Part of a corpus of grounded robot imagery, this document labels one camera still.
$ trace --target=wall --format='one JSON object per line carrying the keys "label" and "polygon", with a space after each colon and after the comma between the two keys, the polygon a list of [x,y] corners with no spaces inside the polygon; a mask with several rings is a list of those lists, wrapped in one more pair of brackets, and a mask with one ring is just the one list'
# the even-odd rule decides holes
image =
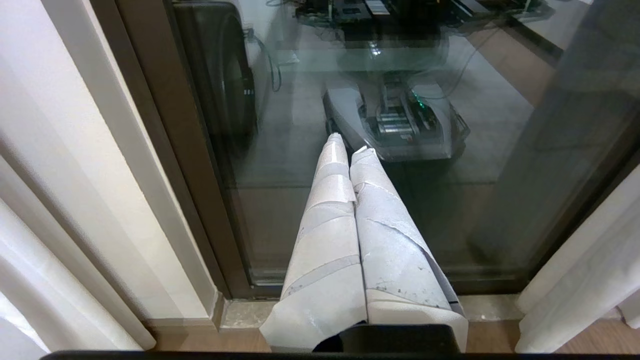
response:
{"label": "wall", "polygon": [[[146,319],[209,317],[211,279],[204,304],[38,0],[0,4],[0,108],[0,153],[127,305]],[[129,113],[136,120],[130,103]]]}

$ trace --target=white curtain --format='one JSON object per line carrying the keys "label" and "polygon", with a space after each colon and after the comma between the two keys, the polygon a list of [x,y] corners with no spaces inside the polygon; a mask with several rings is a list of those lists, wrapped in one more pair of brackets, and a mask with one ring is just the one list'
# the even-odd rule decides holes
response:
{"label": "white curtain", "polygon": [[640,167],[569,237],[520,295],[517,352],[553,352],[612,308],[638,304]]}
{"label": "white curtain", "polygon": [[[2,324],[18,329],[43,353],[152,348],[153,337],[14,167],[0,157]],[[0,327],[0,338],[6,329]],[[0,349],[3,359],[33,354],[19,346]]]}

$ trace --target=tile floor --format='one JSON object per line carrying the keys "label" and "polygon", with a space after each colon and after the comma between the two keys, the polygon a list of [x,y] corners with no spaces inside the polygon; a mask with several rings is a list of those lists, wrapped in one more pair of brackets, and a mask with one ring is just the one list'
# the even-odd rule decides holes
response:
{"label": "tile floor", "polygon": [[[467,352],[510,353],[520,331],[516,320],[472,322]],[[155,351],[269,352],[258,329],[225,329],[220,332],[189,329],[156,334]],[[599,320],[557,352],[565,354],[640,354],[640,331],[620,320]]]}

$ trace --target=wire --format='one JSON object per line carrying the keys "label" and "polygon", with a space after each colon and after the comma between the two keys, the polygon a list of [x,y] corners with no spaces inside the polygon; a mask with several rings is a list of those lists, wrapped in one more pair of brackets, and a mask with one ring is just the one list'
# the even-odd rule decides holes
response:
{"label": "wire", "polygon": [[273,59],[271,57],[271,53],[269,52],[269,49],[267,49],[266,45],[264,45],[264,42],[262,42],[257,36],[255,36],[255,33],[252,31],[245,31],[244,32],[244,36],[248,39],[248,40],[255,40],[256,43],[258,43],[258,46],[262,49],[262,51],[264,51],[265,54],[267,54],[267,59],[269,59],[269,70],[271,71],[271,89],[273,90],[273,92],[278,92],[280,91],[280,88],[282,87],[282,73],[280,72],[280,64],[276,63],[275,68],[278,71],[278,85],[276,86],[276,80],[275,77],[273,75],[274,71],[273,71]]}
{"label": "wire", "polygon": [[456,90],[456,88],[460,84],[460,80],[462,80],[462,75],[464,75],[467,67],[469,66],[469,63],[471,62],[471,59],[478,52],[478,50],[480,50],[480,48],[482,48],[482,46],[484,46],[486,44],[486,42],[489,41],[489,39],[491,39],[491,37],[493,37],[499,30],[500,30],[500,28],[496,28],[493,31],[493,33],[491,33],[491,35],[487,36],[486,39],[482,40],[482,42],[476,47],[476,50],[474,50],[474,52],[471,53],[471,56],[469,56],[469,59],[467,59],[467,62],[465,62],[465,66],[460,71],[460,74],[458,75],[458,78],[456,79],[455,84],[453,85],[453,87],[451,88],[451,90],[449,91],[448,94],[443,95],[443,96],[439,96],[439,97],[420,96],[420,95],[417,95],[416,93],[414,93],[414,95],[417,96],[418,99],[427,99],[427,100],[440,100],[440,99],[446,99],[449,96],[451,96],[451,94],[453,94],[453,92]]}

